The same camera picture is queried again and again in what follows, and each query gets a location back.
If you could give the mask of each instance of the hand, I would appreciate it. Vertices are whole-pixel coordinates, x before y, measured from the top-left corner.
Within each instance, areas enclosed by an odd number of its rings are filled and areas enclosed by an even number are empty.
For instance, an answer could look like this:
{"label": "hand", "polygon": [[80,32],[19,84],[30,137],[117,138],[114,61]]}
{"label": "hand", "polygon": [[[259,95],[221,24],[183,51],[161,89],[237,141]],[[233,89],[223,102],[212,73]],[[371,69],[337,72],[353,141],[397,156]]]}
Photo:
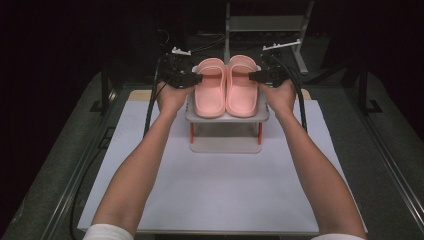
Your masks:
{"label": "hand", "polygon": [[159,94],[157,96],[159,111],[161,113],[176,114],[183,106],[187,95],[193,90],[194,87],[175,89],[169,85],[165,85],[164,82],[158,83],[156,92]]}
{"label": "hand", "polygon": [[293,82],[287,79],[278,88],[260,84],[259,88],[265,93],[268,105],[276,114],[293,114],[296,89]]}

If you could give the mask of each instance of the small white stand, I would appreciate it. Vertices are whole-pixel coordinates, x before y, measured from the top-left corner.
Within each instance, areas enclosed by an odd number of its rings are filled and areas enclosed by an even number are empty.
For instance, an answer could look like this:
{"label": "small white stand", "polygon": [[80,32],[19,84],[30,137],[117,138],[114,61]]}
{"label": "small white stand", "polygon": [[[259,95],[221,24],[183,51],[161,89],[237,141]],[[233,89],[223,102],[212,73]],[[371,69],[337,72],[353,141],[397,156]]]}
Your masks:
{"label": "small white stand", "polygon": [[250,118],[224,115],[207,119],[194,111],[194,93],[188,97],[186,119],[190,122],[190,148],[199,153],[258,153],[261,151],[262,123],[269,118],[265,96],[258,95],[257,113]]}

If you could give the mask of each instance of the metal frame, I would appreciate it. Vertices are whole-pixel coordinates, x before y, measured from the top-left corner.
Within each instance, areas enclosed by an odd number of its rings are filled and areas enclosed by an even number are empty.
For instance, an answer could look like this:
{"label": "metal frame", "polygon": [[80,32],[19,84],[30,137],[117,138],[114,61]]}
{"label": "metal frame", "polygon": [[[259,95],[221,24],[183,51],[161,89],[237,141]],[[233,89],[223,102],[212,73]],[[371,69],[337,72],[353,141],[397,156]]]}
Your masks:
{"label": "metal frame", "polygon": [[231,32],[255,32],[255,31],[291,31],[300,33],[300,44],[292,46],[292,52],[296,60],[297,66],[301,74],[308,74],[303,57],[300,54],[303,40],[305,38],[306,29],[308,28],[309,19],[315,1],[311,0],[304,15],[293,16],[234,16],[230,14],[230,2],[226,6],[225,19],[225,49],[224,62],[230,60],[230,33]]}

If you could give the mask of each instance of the forearm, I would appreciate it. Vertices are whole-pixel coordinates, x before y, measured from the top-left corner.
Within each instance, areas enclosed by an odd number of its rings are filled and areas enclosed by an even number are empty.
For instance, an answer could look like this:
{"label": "forearm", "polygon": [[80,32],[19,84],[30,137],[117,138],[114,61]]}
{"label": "forearm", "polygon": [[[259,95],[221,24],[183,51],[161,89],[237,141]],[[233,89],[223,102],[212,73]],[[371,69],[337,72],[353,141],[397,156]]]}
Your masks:
{"label": "forearm", "polygon": [[276,113],[286,135],[299,181],[311,203],[321,234],[348,233],[365,238],[362,221],[344,180],[290,112]]}
{"label": "forearm", "polygon": [[93,224],[108,223],[135,234],[153,188],[175,114],[161,113],[143,141],[118,168]]}

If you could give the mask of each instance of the white platform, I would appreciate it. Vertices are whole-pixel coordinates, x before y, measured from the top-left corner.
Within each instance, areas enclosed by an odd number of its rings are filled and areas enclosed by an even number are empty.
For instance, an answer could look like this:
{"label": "white platform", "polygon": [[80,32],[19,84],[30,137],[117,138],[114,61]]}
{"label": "white platform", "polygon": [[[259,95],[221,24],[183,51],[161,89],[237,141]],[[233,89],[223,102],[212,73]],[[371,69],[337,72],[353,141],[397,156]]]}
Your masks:
{"label": "white platform", "polygon": [[[79,229],[86,230],[90,226],[114,172],[140,141],[147,105],[144,101],[126,103]],[[318,102],[305,101],[305,107],[310,136],[344,177]],[[154,109],[152,120],[158,114],[157,108]],[[138,231],[317,234],[312,209],[272,110],[263,125],[261,152],[207,154],[190,150],[189,123],[185,109],[181,109]]]}

